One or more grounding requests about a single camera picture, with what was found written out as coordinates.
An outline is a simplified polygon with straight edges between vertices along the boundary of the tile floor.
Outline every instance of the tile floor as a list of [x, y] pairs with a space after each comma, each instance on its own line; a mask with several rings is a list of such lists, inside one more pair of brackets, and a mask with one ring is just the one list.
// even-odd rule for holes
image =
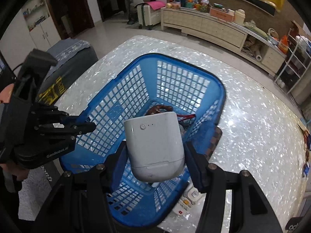
[[239, 55], [206, 40], [181, 34], [178, 29], [167, 28], [161, 31], [160, 26], [155, 26], [153, 30], [149, 31], [147, 29], [138, 29], [138, 23], [135, 25], [127, 25], [126, 23], [127, 18], [125, 15], [116, 15], [104, 22], [97, 23], [94, 28], [82, 32], [76, 38], [88, 41], [94, 47], [99, 59], [136, 35], [154, 37], [189, 47], [240, 70], [277, 96], [299, 118], [302, 117], [298, 108], [274, 85], [273, 78], [266, 71]]

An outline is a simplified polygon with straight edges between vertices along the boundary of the white device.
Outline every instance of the white device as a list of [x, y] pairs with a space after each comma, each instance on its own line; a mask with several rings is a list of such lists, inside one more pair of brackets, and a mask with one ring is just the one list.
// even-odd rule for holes
[[132, 172], [138, 180], [162, 182], [182, 173], [185, 155], [175, 112], [131, 118], [124, 128]]
[[144, 25], [151, 29], [151, 26], [161, 22], [161, 9], [153, 10], [148, 4], [137, 6], [139, 28]]
[[173, 208], [173, 212], [179, 216], [184, 215], [197, 204], [202, 196], [203, 194], [199, 193], [192, 183], [189, 184], [183, 195], [178, 200], [178, 203]]

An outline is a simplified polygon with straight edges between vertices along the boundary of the pink cloth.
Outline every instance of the pink cloth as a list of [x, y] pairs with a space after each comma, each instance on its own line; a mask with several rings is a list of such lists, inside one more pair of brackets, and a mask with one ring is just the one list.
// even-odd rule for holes
[[146, 2], [153, 10], [165, 7], [165, 3], [161, 1]]

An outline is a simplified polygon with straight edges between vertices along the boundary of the white power bank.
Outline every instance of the white power bank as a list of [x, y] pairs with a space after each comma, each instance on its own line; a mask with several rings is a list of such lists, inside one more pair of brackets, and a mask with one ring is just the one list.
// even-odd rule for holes
[[132, 172], [138, 180], [161, 182], [182, 173], [185, 155], [175, 112], [131, 118], [124, 128]]

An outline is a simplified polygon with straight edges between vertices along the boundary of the remote control button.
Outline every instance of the remote control button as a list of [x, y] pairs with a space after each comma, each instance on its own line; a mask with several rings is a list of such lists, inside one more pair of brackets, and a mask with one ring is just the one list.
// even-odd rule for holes
[[192, 197], [194, 197], [194, 198], [195, 198], [195, 197], [198, 197], [198, 196], [199, 196], [199, 192], [198, 192], [198, 191], [194, 191], [191, 195], [192, 195]]

